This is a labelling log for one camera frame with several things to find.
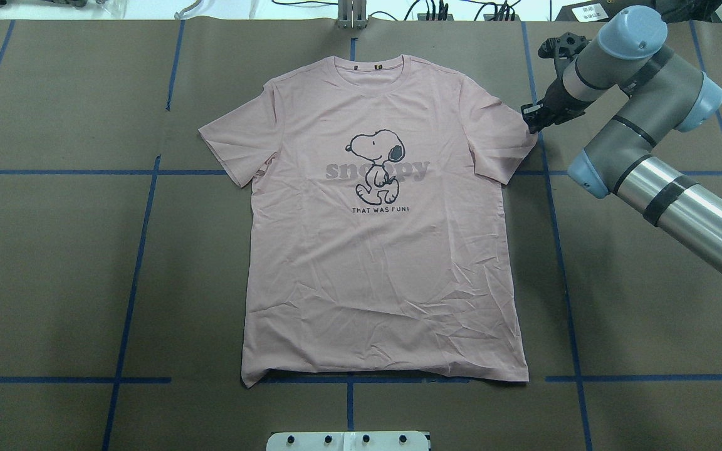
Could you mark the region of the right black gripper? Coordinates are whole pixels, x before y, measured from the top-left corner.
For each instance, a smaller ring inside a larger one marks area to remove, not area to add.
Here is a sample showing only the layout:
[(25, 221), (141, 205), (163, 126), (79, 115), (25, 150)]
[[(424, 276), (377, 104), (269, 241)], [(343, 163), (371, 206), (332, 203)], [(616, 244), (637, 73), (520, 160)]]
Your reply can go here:
[(520, 112), (529, 133), (536, 134), (550, 125), (561, 125), (583, 115), (585, 109), (587, 101), (576, 99), (567, 91), (562, 79), (556, 79), (538, 103), (522, 105)]

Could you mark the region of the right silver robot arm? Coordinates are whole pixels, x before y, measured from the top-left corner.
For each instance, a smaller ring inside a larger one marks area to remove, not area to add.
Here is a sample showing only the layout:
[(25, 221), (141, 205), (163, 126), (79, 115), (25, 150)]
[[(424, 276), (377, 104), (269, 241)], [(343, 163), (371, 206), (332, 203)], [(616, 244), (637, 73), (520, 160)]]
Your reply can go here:
[(722, 105), (722, 88), (666, 44), (667, 24), (628, 6), (589, 40), (564, 33), (538, 49), (556, 78), (523, 105), (531, 132), (581, 117), (616, 86), (625, 103), (573, 159), (568, 176), (595, 198), (613, 194), (722, 273), (722, 198), (654, 156), (673, 130), (689, 132)]

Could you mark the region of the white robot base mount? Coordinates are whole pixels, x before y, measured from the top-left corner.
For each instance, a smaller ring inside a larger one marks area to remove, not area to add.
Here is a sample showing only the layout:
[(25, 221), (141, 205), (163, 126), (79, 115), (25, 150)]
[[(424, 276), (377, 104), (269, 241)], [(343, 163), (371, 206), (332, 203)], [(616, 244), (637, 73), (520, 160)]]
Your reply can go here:
[(432, 440), (416, 430), (273, 433), (266, 450), (432, 450)]

